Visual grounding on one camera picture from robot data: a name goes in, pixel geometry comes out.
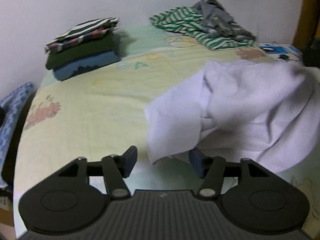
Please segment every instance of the white wall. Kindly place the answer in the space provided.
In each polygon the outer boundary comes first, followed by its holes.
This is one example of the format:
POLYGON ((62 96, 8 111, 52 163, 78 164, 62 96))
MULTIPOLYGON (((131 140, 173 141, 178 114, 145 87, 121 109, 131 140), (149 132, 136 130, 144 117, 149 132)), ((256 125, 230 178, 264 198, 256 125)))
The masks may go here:
MULTIPOLYGON (((0 98, 45 75, 44 46, 90 19, 114 16, 122 27, 145 25, 152 14, 198 0, 0 0, 0 98)), ((219 0, 263 42, 291 43, 302 0, 219 0)))

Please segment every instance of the ribbed black surface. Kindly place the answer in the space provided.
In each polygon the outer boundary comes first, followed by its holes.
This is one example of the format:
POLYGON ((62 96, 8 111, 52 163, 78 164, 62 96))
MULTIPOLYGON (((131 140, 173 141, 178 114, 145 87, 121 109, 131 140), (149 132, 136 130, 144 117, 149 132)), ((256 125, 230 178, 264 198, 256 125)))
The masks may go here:
POLYGON ((113 201, 93 225, 77 233, 44 236, 28 232, 21 240, 304 240, 301 231, 262 236, 230 223, 214 202, 201 201, 190 191, 136 191, 113 201))

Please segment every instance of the gray garment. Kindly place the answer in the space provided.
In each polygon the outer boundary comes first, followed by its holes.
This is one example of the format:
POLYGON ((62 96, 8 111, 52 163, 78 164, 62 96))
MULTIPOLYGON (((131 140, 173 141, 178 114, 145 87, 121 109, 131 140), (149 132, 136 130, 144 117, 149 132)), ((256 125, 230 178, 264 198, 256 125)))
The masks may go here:
POLYGON ((210 38, 224 36, 235 41, 255 40, 255 36, 238 25, 217 0, 201 0, 193 7, 203 15, 203 31, 210 38))

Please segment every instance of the crumpled white garment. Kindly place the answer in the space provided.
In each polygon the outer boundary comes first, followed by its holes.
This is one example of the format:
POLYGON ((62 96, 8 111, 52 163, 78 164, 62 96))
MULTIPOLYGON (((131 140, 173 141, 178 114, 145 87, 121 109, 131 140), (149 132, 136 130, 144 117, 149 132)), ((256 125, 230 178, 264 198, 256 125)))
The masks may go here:
POLYGON ((151 163, 197 146, 272 172, 302 161, 317 142, 319 84, 290 63, 207 62, 145 108, 151 163))

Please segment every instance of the bed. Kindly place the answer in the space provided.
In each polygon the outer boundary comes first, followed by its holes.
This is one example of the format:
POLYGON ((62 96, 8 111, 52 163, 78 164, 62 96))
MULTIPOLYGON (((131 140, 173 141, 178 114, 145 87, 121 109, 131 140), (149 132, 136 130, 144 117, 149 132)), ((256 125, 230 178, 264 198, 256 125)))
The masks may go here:
MULTIPOLYGON (((258 47, 207 50, 193 38, 176 36, 151 25, 119 30, 120 62, 58 82, 48 72, 30 108, 18 150, 14 180, 14 222, 17 237, 25 231, 18 212, 20 197, 66 163, 85 156, 99 161, 138 148, 138 161, 125 182, 136 189, 196 189, 201 180, 189 164, 148 160, 148 123, 143 109, 170 87, 196 73, 208 60, 248 59, 272 62, 258 47)), ((278 174, 308 197, 311 209, 304 230, 320 228, 320 146, 295 167, 278 174)), ((91 185, 105 192, 102 178, 91 185)), ((223 191, 236 183, 226 179, 223 191)))

